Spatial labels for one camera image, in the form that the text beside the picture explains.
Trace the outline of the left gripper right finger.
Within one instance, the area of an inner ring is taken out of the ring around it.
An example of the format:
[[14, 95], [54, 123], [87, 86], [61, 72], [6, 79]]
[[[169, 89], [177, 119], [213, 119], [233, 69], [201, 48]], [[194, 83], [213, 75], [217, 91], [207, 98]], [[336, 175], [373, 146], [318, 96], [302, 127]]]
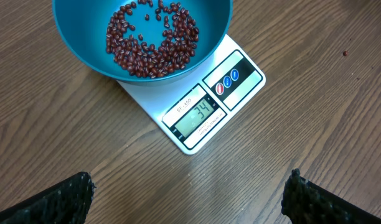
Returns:
[[301, 177], [299, 169], [285, 183], [281, 213], [292, 224], [381, 224], [381, 218]]

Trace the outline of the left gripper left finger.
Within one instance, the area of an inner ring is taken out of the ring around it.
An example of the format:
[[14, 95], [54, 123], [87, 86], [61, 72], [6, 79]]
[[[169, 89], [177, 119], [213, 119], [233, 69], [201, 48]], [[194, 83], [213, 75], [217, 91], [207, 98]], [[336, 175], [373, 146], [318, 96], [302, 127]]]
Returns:
[[85, 223], [96, 186], [79, 172], [0, 212], [0, 223]]

